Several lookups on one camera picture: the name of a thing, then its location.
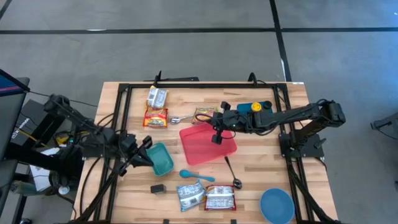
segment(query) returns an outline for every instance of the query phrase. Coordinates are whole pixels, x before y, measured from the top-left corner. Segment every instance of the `small black object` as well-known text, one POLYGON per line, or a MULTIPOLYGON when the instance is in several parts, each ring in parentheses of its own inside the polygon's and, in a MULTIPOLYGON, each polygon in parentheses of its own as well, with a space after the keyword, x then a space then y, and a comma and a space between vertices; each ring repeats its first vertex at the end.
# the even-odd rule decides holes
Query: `small black object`
POLYGON ((253 81, 254 86, 257 86, 257 77, 254 74, 254 72, 251 72, 249 75, 248 82, 251 82, 251 81, 253 81))
POLYGON ((270 101, 265 101, 263 106, 262 106, 265 110, 269 110, 272 108, 272 103, 270 101))
POLYGON ((152 194, 166 193, 166 186, 164 184, 153 185, 150 187, 150 192, 152 194))
POLYGON ((157 87, 157 82, 160 81, 161 76, 162 76, 162 71, 160 70, 159 74, 155 76, 155 80, 154 80, 154 84, 153 84, 154 87, 157 87))
POLYGON ((229 166, 229 169, 231 170, 231 172, 232 172, 232 176, 234 177, 234 180, 232 181, 232 184, 234 185, 234 187, 236 187, 237 189, 242 189, 242 182, 239 180, 239 179, 237 179, 236 177, 235 177, 235 174, 234 174, 234 172, 232 171, 232 167, 231 167, 231 164, 229 163, 229 159, 228 159, 228 157, 226 156, 226 157, 224 157, 224 159, 225 159, 225 161, 226 161, 226 163, 228 164, 228 166, 229 166))

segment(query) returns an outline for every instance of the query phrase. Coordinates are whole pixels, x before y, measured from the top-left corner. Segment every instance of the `red plastic tray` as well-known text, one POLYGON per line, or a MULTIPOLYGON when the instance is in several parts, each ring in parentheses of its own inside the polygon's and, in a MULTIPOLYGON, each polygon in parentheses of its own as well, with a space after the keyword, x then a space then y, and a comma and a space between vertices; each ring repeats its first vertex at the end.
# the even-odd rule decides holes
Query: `red plastic tray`
MULTIPOLYGON (((182 146, 185 157, 190 165, 201 164, 219 157, 227 156, 236 151, 234 139, 223 139, 221 144, 211 141, 211 137, 216 134, 210 124, 196 125, 180 131, 182 146)), ((223 131, 224 138, 231 138, 231 131, 223 131)))

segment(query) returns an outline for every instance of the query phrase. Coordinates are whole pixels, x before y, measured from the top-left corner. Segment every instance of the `teal bowl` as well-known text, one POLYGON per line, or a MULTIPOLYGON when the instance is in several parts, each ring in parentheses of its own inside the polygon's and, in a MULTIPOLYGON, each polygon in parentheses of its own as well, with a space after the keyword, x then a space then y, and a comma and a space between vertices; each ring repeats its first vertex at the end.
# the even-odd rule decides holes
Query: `teal bowl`
POLYGON ((149 158, 154 163, 152 167, 156 176, 163 176, 173 170, 174 162, 166 146, 158 142, 147 150, 149 158))

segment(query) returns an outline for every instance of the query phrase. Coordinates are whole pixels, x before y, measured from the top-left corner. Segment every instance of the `red snack bag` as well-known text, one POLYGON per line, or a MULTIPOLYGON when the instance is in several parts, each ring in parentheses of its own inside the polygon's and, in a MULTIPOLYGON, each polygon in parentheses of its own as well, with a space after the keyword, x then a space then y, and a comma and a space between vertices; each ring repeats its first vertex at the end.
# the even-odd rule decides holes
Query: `red snack bag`
POLYGON ((236 210, 232 185, 210 185, 206 188, 205 210, 236 210))
POLYGON ((167 109, 148 108, 145 111, 144 127, 167 127, 167 109))

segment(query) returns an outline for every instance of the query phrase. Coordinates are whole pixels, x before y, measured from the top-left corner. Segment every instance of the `concrete floor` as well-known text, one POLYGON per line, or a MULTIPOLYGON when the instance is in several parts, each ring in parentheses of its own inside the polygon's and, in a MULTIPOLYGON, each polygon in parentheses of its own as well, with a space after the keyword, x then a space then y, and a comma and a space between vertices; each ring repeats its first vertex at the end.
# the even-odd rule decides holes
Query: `concrete floor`
MULTIPOLYGON (((5 0, 0 0, 0 7, 5 0)), ((398 27, 393 0, 276 0, 282 28, 398 27)), ((273 27, 263 0, 12 0, 0 30, 273 27)), ((340 102, 347 122, 326 129, 326 163, 340 220, 396 223, 397 141, 370 122, 398 112, 398 33, 284 33, 293 81, 310 101, 340 102)), ((33 91, 97 103, 105 81, 198 76, 203 81, 284 81, 275 34, 0 35, 0 67, 33 91)), ((44 102, 35 95, 29 98, 44 102)), ((86 116, 95 109, 74 105, 86 116)), ((24 216, 66 222, 70 204, 31 197, 24 216), (36 203, 43 207, 38 209, 36 203)), ((5 215, 0 223, 9 223, 5 215)))

